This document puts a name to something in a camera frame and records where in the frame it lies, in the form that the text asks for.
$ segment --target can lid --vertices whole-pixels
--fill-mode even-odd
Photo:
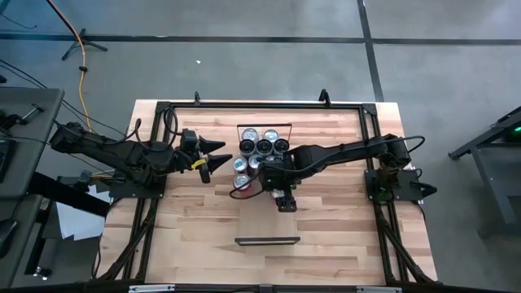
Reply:
[[[243,131],[242,137],[243,139],[251,139],[252,141],[255,141],[259,138],[259,134],[255,129],[249,128]]]
[[[250,159],[248,159],[248,164],[250,165],[250,167],[252,168],[259,168],[259,164],[261,163],[262,161],[262,156],[261,155],[252,155],[250,157]]]
[[[250,177],[248,175],[239,174],[239,175],[235,176],[235,178],[234,178],[234,187],[237,188],[237,187],[243,186],[249,180],[250,180]],[[249,187],[249,184],[244,186],[243,188],[241,188],[241,190],[245,190],[248,187]]]
[[[280,138],[274,143],[274,148],[277,152],[284,152],[289,150],[290,143],[286,139]]]
[[[275,142],[278,139],[277,130],[266,130],[266,132],[264,133],[264,139],[269,140],[269,142]]]
[[[239,143],[239,150],[245,153],[251,153],[255,150],[255,142],[251,139],[244,139]]]
[[[269,153],[272,149],[271,142],[267,139],[262,139],[257,143],[257,150],[261,153]]]
[[[235,159],[235,162],[234,162],[235,170],[244,171],[244,170],[246,170],[246,167],[247,167],[246,159],[244,159],[243,157],[239,157],[239,158]]]

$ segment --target silver can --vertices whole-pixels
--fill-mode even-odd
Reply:
[[[253,128],[248,128],[243,131],[243,134],[241,135],[241,140],[244,139],[251,139],[253,142],[259,141],[259,134],[257,131]]]
[[[234,161],[235,173],[244,173],[247,170],[247,161],[243,157],[239,157]]]
[[[267,139],[261,139],[256,145],[256,153],[262,155],[263,158],[271,155],[274,150],[274,145]]]
[[[241,156],[247,159],[250,155],[255,154],[255,142],[251,139],[244,139],[239,143],[239,150],[241,151]]]
[[[251,183],[247,183],[248,181],[250,181],[250,177],[248,175],[237,174],[234,178],[234,188],[239,188],[242,186],[241,188],[239,188],[239,191],[245,191],[251,185]]]
[[[250,176],[255,176],[259,172],[259,164],[261,164],[262,156],[261,155],[252,155],[250,159],[248,159],[248,171],[250,173]]]
[[[278,139],[278,132],[277,130],[266,130],[264,133],[264,139],[267,139],[269,142],[274,143]]]
[[[277,139],[274,143],[274,155],[282,155],[289,149],[290,143],[284,138]]]

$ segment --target metal bracket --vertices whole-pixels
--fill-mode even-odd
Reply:
[[[394,287],[378,287],[378,286],[359,286],[357,287],[359,293],[401,293],[401,288]]]
[[[320,92],[320,96],[318,96],[318,102],[326,102],[326,107],[331,107],[331,99],[329,98],[329,94],[326,89],[322,89]]]
[[[378,112],[376,111],[376,105],[373,103],[363,103],[361,107],[363,107],[364,110],[366,110],[372,116],[378,115]]]
[[[174,292],[176,289],[175,284],[164,284],[164,285],[138,285],[130,286],[129,293],[143,293],[143,292]]]
[[[199,93],[196,90],[195,94],[194,94],[194,105],[199,106],[200,104],[201,104],[201,97],[199,96]]]

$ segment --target white paper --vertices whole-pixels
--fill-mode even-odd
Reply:
[[[110,203],[108,191],[98,193],[96,186],[89,186],[89,195]],[[62,238],[74,236],[74,240],[97,237],[103,232],[105,218],[89,212],[71,208],[68,205],[57,203],[59,226]]]

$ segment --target yellow tag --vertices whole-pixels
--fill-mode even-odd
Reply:
[[[199,167],[200,165],[202,165],[202,164],[204,164],[204,163],[206,163],[206,160],[205,160],[205,159],[196,160],[195,163],[193,163],[193,164],[191,165],[191,168],[192,168],[192,169],[195,169],[195,168]]]

